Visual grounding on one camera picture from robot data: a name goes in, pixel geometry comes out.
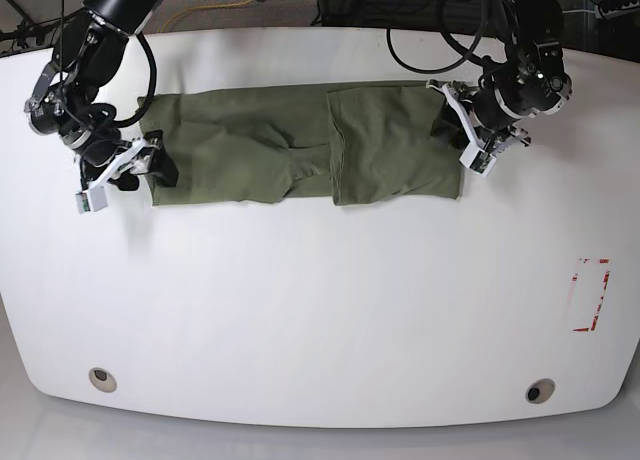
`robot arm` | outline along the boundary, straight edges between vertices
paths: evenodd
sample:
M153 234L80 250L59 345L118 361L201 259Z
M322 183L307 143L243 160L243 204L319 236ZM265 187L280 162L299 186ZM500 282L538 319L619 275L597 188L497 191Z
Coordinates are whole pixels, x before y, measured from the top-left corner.
M157 70L141 30L162 1L84 0L82 11L64 26L51 62L25 105L37 133L58 133L76 153L81 212L107 206L107 182L123 191L136 190L142 174L154 175L164 186L177 183L178 171L162 146L161 131L133 140L123 139L120 133L138 122L153 100ZM149 60L149 90L132 117L117 120L114 106L93 102L118 71L130 35L137 36Z
M446 1L439 1L440 17ZM448 138L458 132L458 146L464 148L463 142L468 142L462 163L485 176L496 154L516 143L531 143L516 122L558 112L572 93L559 41L564 17L556 0L492 0L490 13L507 60L499 64L472 56L471 61L483 67L478 87L441 90L450 108L442 112L433 132ZM447 43L463 53L466 49L441 27Z
M107 182L120 190L136 190L138 175L148 174L163 186L177 184L178 171L163 147L161 131L133 140L120 133L144 116L155 94L155 60L141 30L162 1L84 0L82 11L63 28L51 62L26 103L32 128L42 135L59 134L76 153L81 212L106 207ZM440 17L446 1L439 2ZM441 25L447 43L484 72L476 88L453 84L440 89L449 107L434 128L434 134L464 142L457 145L466 148L462 163L483 175L495 163L495 154L516 142L530 143L526 132L515 127L518 120L555 113L571 93L558 41L562 11L555 0L492 0L489 18L505 44L507 61L502 64L469 55ZM131 35L149 60L149 90L132 117L116 120L113 105L94 101L118 71Z

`folded garment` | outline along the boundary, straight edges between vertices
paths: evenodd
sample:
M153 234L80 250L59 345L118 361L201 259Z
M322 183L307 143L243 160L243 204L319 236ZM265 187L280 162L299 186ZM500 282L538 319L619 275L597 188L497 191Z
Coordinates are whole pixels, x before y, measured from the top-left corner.
M302 85L161 95L141 121L164 131L176 188L153 204L331 196L457 198L460 151L430 135L443 98L421 85Z

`yellow cable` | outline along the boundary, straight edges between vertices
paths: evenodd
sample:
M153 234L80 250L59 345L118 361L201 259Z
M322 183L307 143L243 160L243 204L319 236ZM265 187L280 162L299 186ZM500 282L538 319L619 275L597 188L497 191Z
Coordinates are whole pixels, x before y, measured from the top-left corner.
M172 22L184 17L185 15L189 15L190 13L197 12L199 10L214 10L217 8L244 7L245 5L249 5L251 2L253 2L253 0L245 0L244 2L238 2L238 3L226 3L222 5L200 5L198 7L187 8L186 10L176 13L173 17L167 20L165 24L162 26L162 28L158 30L158 33L164 33L164 31Z

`green cloth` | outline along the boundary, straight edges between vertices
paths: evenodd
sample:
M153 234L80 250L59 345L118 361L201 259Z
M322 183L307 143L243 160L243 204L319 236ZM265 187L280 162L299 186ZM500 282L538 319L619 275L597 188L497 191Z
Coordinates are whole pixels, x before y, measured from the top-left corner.
M443 104L419 86L303 85L161 95L141 121L161 129L180 178L149 179L154 205L332 196L457 198L460 151L431 137Z

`floor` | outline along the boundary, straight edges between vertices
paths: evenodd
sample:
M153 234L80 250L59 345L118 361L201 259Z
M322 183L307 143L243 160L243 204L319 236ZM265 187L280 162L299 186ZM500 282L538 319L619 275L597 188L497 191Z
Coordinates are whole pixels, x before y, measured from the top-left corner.
M36 22L56 18L60 0L15 0ZM145 28L155 33L173 15L195 5L236 3L243 0L166 0ZM82 0L65 0L66 12L80 7ZM316 0L269 0L237 9L205 10L191 14L173 25L171 30L203 30L236 27L299 27L308 26L316 16ZM12 31L20 17L0 0L0 30Z

